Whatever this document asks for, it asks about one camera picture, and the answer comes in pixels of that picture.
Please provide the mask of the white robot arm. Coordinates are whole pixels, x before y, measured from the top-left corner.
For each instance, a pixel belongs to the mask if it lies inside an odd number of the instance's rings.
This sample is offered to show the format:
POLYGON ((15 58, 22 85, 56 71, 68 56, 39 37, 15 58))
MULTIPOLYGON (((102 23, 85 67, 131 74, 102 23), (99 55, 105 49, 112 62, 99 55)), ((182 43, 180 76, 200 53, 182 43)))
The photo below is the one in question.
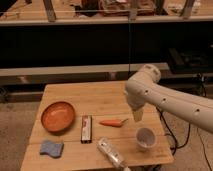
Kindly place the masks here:
POLYGON ((166 88, 158 84, 160 78, 155 65, 145 64, 125 82, 135 121, 142 119, 140 109, 149 103, 213 134, 213 99, 166 88))

